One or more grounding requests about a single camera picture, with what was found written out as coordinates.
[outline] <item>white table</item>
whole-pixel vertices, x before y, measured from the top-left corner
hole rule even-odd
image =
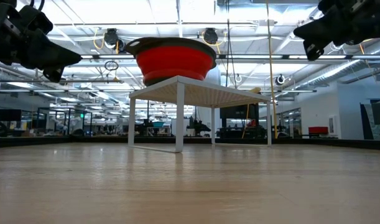
[[[129,112],[129,146],[134,145],[134,123],[136,99],[152,100],[166,103],[175,103],[177,105],[177,127],[176,127],[176,145],[175,151],[183,151],[183,130],[184,130],[184,105],[202,106],[211,108],[211,141],[215,143],[215,108],[224,108],[229,106],[239,106],[252,103],[265,102],[267,104],[267,145],[271,145],[271,120],[270,105],[271,98],[262,96],[257,93],[227,88],[199,80],[185,77],[173,77],[168,80],[156,83],[147,88],[135,91],[129,95],[130,112]],[[158,148],[140,147],[163,151]]]

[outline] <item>floor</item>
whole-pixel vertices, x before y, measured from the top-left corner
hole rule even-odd
[[[380,151],[0,149],[0,223],[379,223]]]

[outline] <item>light fixture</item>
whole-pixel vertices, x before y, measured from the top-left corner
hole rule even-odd
[[[216,44],[219,37],[214,28],[206,28],[203,34],[203,40],[208,44]]]
[[[77,102],[78,100],[75,98],[69,98],[69,97],[60,97],[61,100],[65,100],[68,102]]]
[[[98,92],[97,95],[105,100],[109,99],[109,96],[103,92]]]
[[[0,90],[2,93],[29,93],[30,90]]]
[[[100,59],[134,59],[133,55],[100,55]]]
[[[99,90],[68,90],[71,93],[96,93]]]
[[[283,76],[282,74],[280,74],[277,78],[276,78],[276,84],[277,85],[282,85],[284,84],[285,82],[285,76]]]
[[[34,90],[37,93],[63,93],[65,90]]]
[[[9,85],[14,85],[22,88],[32,88],[34,86],[28,84],[28,83],[21,83],[21,82],[8,82]]]
[[[50,94],[48,94],[48,93],[40,93],[40,94],[42,94],[42,95],[44,95],[44,96],[47,96],[47,97],[54,98],[54,96],[52,96],[52,95],[50,95]]]
[[[92,55],[81,55],[81,57],[82,57],[83,59],[92,59],[92,58],[93,58]]]

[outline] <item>fluorescent light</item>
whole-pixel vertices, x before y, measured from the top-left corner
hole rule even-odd
[[[241,59],[241,58],[251,58],[251,59],[269,59],[270,55],[233,55],[228,58]],[[271,55],[272,59],[281,59],[282,55]]]
[[[320,59],[344,59],[346,55],[321,55]]]
[[[47,96],[47,97],[54,98],[54,96],[52,96],[52,95],[50,95],[50,94],[48,94],[48,93],[40,93],[40,94],[42,94],[42,95],[44,95],[44,96]]]
[[[132,59],[133,55],[100,55],[101,59]]]
[[[81,55],[83,59],[92,59],[92,55]]]
[[[354,55],[352,59],[380,59],[380,55]]]
[[[96,93],[98,92],[99,90],[68,90],[68,92],[72,92],[72,93]]]
[[[3,93],[29,93],[30,90],[0,90]]]
[[[37,93],[63,93],[65,90],[34,90]]]
[[[109,96],[103,92],[98,92],[97,95],[105,100],[109,99]]]
[[[306,55],[290,55],[289,59],[307,59]]]
[[[69,98],[69,97],[60,97],[61,100],[65,100],[68,102],[77,102],[78,100],[75,98]]]
[[[32,85],[30,85],[28,83],[21,83],[21,82],[9,82],[7,84],[18,86],[18,87],[23,87],[23,88],[32,88],[33,87]]]

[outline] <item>ceiling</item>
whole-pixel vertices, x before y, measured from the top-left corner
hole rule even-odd
[[[103,34],[108,28],[116,28],[118,36],[125,42],[140,37],[185,37],[200,42],[202,32],[206,28],[214,28],[222,42],[219,49],[212,46],[216,53],[227,54],[228,42],[227,18],[230,21],[232,53],[235,55],[268,55],[269,40],[267,26],[267,10],[264,1],[232,0],[229,14],[226,12],[224,0],[46,0],[43,12],[53,22],[54,29],[48,34],[50,40],[82,55],[112,55],[115,52],[102,45]],[[29,0],[18,0],[17,9],[29,3]],[[316,10],[318,0],[271,0],[269,18],[271,30],[271,49],[275,54],[304,55],[302,40],[293,36],[292,31],[299,25],[318,18],[321,13]],[[374,44],[375,40],[366,43]],[[357,46],[344,45],[343,49],[328,46],[325,54],[336,55],[358,54]],[[67,67],[63,77],[71,81],[66,84],[33,83],[33,89],[47,90],[121,90],[120,93],[105,93],[109,96],[107,103],[125,104],[128,93],[144,87],[142,73],[132,57],[116,60],[119,68],[114,72],[105,71],[104,64],[108,60],[82,60],[79,64]],[[228,65],[217,60],[221,75],[238,74],[237,83],[230,79],[229,86],[239,89],[270,86],[270,65],[268,60],[235,60]],[[310,64],[306,60],[275,60],[272,74],[276,77],[283,74],[298,82],[326,66],[334,63]],[[45,80],[34,70],[15,65],[18,73],[10,76],[12,80]],[[4,85],[4,88],[17,86]],[[48,93],[45,97],[53,98],[66,93]],[[67,96],[84,103],[104,103],[103,98],[85,92]]]

